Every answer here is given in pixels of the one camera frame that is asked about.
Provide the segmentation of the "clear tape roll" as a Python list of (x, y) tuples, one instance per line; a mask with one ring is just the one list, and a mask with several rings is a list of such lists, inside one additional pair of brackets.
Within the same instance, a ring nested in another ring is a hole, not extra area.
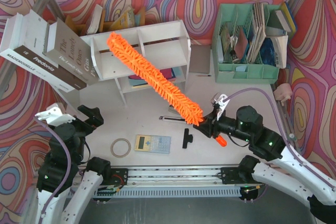
[(114, 157), (124, 158), (131, 151), (131, 143), (125, 138), (118, 138), (112, 142), (110, 151)]

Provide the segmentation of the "black clip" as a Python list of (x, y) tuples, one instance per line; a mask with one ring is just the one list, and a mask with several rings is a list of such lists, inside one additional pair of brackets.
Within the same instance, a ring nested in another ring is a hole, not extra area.
[(187, 149), (187, 146), (189, 143), (193, 143), (193, 135), (189, 133), (189, 129), (184, 129), (184, 135), (183, 135), (183, 144), (182, 148)]

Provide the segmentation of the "orange microfiber duster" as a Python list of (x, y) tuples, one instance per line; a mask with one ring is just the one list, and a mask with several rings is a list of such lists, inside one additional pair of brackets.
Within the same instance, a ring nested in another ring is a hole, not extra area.
[(107, 39), (107, 45), (124, 65), (145, 80), (188, 124), (199, 126), (204, 121), (200, 106), (168, 81), (159, 69), (138, 53), (120, 34), (112, 32)]

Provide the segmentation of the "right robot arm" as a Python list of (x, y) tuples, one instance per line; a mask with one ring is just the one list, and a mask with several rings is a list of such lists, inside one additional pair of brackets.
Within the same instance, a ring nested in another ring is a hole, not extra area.
[(335, 180), (319, 171), (275, 131), (263, 125), (263, 117), (252, 106), (243, 106), (234, 119), (218, 116), (214, 106), (204, 121), (195, 126), (207, 137), (224, 133), (247, 142), (253, 155), (239, 163), (238, 176), (246, 183), (270, 185), (295, 198), (324, 223), (335, 223)]

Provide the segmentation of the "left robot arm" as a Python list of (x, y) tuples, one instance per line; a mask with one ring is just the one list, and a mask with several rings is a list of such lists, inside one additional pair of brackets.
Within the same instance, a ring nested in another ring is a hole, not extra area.
[[(63, 113), (56, 103), (34, 116), (52, 134), (50, 150), (38, 170), (35, 223), (78, 223), (95, 190), (112, 174), (108, 160), (92, 157), (83, 162), (86, 136), (104, 123), (99, 108), (80, 105), (78, 111), (87, 116), (85, 121)], [(79, 188), (65, 203), (82, 164), (86, 169)]]

